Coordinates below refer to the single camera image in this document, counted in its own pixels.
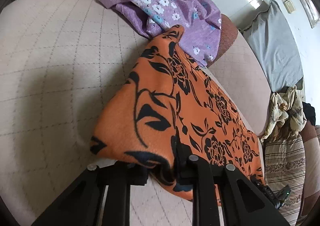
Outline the black cloth item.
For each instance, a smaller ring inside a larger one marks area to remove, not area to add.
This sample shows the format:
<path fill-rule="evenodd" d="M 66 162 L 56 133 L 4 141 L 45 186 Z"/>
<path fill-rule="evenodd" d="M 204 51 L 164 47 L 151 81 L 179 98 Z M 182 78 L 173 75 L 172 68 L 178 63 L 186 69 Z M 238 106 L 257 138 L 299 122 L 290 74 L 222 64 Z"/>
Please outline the black cloth item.
<path fill-rule="evenodd" d="M 316 112 L 315 112 L 315 108 L 306 102 L 302 102 L 303 104 L 303 112 L 304 115 L 306 117 L 306 119 L 308 121 L 310 121 L 310 123 L 315 126 L 316 125 Z"/>

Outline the beige floral crumpled cloth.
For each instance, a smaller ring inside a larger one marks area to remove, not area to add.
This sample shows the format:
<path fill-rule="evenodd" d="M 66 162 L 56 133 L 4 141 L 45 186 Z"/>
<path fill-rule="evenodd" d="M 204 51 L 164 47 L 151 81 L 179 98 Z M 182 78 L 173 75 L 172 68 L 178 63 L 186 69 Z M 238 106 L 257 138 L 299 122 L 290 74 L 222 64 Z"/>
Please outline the beige floral crumpled cloth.
<path fill-rule="evenodd" d="M 272 93 L 269 102 L 268 123 L 260 137 L 263 143 L 295 139 L 306 125 L 300 90 L 288 87 L 285 93 Z"/>

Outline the purple floral cloth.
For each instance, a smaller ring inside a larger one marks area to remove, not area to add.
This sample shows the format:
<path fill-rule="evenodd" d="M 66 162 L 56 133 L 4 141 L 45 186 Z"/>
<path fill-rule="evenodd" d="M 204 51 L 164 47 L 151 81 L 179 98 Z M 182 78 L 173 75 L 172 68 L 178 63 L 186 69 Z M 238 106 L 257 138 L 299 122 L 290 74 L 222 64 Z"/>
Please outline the purple floral cloth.
<path fill-rule="evenodd" d="M 153 38 L 175 25 L 184 28 L 181 49 L 206 67 L 217 56 L 221 12 L 212 0 L 99 0 L 120 12 L 146 37 Z"/>

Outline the framed wall picture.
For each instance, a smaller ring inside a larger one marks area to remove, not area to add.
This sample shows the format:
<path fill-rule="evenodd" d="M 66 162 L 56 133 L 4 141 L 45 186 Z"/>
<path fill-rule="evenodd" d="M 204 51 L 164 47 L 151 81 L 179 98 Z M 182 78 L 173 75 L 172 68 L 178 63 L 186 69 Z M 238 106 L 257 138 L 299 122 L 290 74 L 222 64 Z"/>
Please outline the framed wall picture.
<path fill-rule="evenodd" d="M 319 12 L 312 0 L 300 0 L 306 16 L 308 17 L 311 28 L 314 28 L 319 23 Z"/>

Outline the right beige wall switch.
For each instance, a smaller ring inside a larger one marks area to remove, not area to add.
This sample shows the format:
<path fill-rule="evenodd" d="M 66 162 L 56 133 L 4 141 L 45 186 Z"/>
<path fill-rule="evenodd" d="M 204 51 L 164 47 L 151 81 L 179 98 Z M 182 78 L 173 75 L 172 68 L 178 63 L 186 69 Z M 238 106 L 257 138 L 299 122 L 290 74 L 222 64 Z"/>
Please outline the right beige wall switch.
<path fill-rule="evenodd" d="M 289 14 L 292 14 L 293 12 L 296 11 L 295 6 L 291 0 L 285 0 L 283 2 L 283 5 Z"/>

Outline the grey pillow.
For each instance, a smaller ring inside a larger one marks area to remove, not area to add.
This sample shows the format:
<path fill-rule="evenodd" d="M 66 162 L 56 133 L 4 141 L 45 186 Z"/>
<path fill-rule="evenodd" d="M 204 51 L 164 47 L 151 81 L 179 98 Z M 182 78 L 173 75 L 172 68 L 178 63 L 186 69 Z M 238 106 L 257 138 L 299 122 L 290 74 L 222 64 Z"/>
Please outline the grey pillow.
<path fill-rule="evenodd" d="M 288 87 L 303 89 L 303 68 L 298 47 L 278 3 L 270 0 L 240 31 L 255 54 L 273 92 Z"/>

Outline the orange black floral blouse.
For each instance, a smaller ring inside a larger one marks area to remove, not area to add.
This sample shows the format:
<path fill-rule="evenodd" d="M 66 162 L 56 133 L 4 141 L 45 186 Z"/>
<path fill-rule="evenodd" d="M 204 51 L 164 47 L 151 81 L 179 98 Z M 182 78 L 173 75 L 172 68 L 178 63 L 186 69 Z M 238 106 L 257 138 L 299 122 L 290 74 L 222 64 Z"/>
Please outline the orange black floral blouse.
<path fill-rule="evenodd" d="M 168 192 L 192 200 L 191 186 L 177 180 L 177 145 L 209 164 L 233 164 L 263 180 L 259 139 L 233 101 L 179 46 L 184 28 L 154 37 L 125 84 L 108 101 L 91 138 L 101 158 L 150 169 Z"/>

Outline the striped brown pillow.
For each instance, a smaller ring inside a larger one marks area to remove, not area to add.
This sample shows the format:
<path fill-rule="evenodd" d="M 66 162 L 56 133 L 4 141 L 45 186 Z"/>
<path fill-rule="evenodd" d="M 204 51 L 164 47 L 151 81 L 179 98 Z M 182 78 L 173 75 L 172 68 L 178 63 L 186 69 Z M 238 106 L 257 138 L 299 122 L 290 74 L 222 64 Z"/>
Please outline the striped brown pillow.
<path fill-rule="evenodd" d="M 290 225 L 300 213 L 305 182 L 305 149 L 301 135 L 265 143 L 265 182 L 275 193 L 288 185 L 291 193 L 279 209 Z"/>

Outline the pink quilted mattress cover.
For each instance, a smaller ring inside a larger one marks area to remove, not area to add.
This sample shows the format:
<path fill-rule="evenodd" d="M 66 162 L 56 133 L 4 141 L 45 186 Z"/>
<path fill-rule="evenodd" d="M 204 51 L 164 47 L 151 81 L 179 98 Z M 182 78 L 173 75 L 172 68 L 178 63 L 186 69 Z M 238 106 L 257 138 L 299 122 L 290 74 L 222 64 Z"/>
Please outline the pink quilted mattress cover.
<path fill-rule="evenodd" d="M 92 129 L 148 39 L 98 0 L 1 12 L 1 198 L 31 225 L 88 164 Z"/>

